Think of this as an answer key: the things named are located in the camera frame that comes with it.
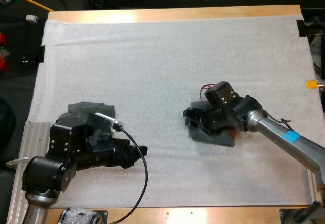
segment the wooden board edge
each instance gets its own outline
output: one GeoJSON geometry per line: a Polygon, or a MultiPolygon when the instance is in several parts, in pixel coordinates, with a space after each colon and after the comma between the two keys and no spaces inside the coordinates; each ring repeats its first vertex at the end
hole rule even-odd
{"type": "Polygon", "coordinates": [[[49,12],[48,19],[69,23],[135,23],[209,18],[300,15],[299,5],[127,9],[49,12]]]}

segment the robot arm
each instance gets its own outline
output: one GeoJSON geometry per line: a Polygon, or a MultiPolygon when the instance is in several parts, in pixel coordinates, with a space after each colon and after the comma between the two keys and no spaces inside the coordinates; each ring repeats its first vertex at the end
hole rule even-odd
{"type": "Polygon", "coordinates": [[[49,150],[44,157],[32,158],[23,173],[22,190],[29,206],[23,224],[45,224],[48,208],[58,201],[76,171],[98,166],[129,168],[147,154],[129,140],[112,137],[114,118],[96,113],[59,118],[51,127],[49,150]]]}
{"type": "MultiPolygon", "coordinates": [[[[317,191],[325,199],[325,148],[299,135],[285,122],[268,118],[266,111],[253,97],[241,97],[227,82],[210,87],[205,96],[209,105],[204,109],[184,110],[185,124],[202,128],[206,134],[220,134],[228,127],[240,131],[260,132],[315,174],[317,191]]],[[[292,212],[281,223],[324,223],[325,208],[314,202],[307,209],[292,212]]]]}
{"type": "Polygon", "coordinates": [[[325,189],[325,148],[299,135],[294,130],[266,117],[263,110],[250,112],[246,126],[260,132],[315,174],[317,191],[325,189]]]}

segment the wooden table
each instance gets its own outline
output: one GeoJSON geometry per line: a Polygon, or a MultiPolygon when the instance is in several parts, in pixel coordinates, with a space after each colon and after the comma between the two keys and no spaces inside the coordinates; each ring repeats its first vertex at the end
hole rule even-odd
{"type": "MultiPolygon", "coordinates": [[[[229,17],[258,17],[301,14],[299,5],[207,7],[142,10],[100,10],[50,12],[51,20],[71,23],[134,23],[171,20],[191,20],[229,17]]],[[[283,207],[174,207],[138,208],[123,223],[176,224],[220,223],[241,224],[280,223],[279,209],[283,207]]],[[[129,212],[129,208],[109,208],[109,222],[116,221],[129,212]]],[[[50,209],[47,224],[57,224],[62,209],[50,209]]]]}

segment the white foam sheet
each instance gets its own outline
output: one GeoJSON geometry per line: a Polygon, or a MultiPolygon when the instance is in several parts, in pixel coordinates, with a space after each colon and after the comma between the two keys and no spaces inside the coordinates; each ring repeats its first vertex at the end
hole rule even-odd
{"type": "MultiPolygon", "coordinates": [[[[228,81],[276,118],[325,145],[324,121],[300,15],[134,24],[48,20],[29,120],[54,123],[79,101],[114,104],[117,119],[148,146],[142,207],[310,203],[306,169],[260,133],[235,147],[196,142],[182,118],[206,83],[228,81]]],[[[77,172],[56,207],[131,207],[144,183],[134,167],[77,172]]]]}

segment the blue tape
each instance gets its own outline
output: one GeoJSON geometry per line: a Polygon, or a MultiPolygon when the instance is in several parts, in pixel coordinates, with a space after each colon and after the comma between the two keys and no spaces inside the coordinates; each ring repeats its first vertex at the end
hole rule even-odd
{"type": "Polygon", "coordinates": [[[300,134],[298,134],[294,130],[290,130],[290,131],[286,132],[285,135],[282,136],[283,139],[288,139],[288,141],[290,143],[293,143],[299,137],[300,137],[300,134]]]}

